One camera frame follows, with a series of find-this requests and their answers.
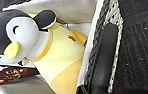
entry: yellow body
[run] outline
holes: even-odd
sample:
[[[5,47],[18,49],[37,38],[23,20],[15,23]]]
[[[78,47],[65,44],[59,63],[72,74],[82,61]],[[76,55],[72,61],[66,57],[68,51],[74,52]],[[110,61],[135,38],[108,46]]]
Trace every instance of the yellow body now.
[[[86,38],[59,23],[48,29],[45,49],[34,60],[37,69],[56,94],[75,94]]]

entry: penguin beak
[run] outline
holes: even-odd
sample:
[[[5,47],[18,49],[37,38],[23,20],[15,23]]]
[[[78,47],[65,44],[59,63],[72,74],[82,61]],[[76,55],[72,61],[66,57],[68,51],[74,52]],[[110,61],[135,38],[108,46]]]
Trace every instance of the penguin beak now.
[[[10,43],[5,51],[4,51],[4,56],[7,59],[14,59],[16,56],[18,56],[21,53],[21,46],[18,41],[13,41]]]

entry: white fabric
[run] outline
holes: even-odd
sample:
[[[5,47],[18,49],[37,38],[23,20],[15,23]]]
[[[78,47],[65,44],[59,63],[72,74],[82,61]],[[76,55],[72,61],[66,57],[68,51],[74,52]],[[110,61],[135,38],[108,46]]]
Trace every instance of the white fabric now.
[[[0,84],[0,94],[55,94],[48,84],[35,76]]]
[[[87,73],[87,67],[88,67],[88,64],[89,64],[89,56],[90,56],[90,53],[91,53],[91,50],[92,50],[92,47],[93,47],[93,39],[94,39],[94,32],[95,32],[95,29],[96,29],[96,23],[97,23],[97,20],[99,18],[101,8],[103,6],[103,1],[104,0],[98,0],[97,5],[96,5],[96,11],[95,11],[94,18],[93,18],[93,21],[92,21],[90,33],[89,33],[89,36],[88,36],[88,41],[87,41],[87,45],[86,45],[86,49],[85,49],[85,54],[84,54],[84,57],[83,57],[83,63],[82,63],[82,67],[81,67],[81,70],[80,70],[77,86],[84,84],[84,77]]]
[[[56,13],[60,23],[85,23],[92,21],[96,2],[96,0],[32,0],[3,10],[19,9],[28,14],[36,14],[41,10],[51,9]]]

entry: stuffed penguin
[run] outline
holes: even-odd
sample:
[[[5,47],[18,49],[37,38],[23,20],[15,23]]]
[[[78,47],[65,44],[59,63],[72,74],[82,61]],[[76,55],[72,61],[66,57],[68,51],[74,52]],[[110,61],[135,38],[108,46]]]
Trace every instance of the stuffed penguin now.
[[[0,61],[34,62],[56,94],[76,93],[85,42],[81,33],[57,23],[51,10],[34,18],[19,10],[0,13]]]

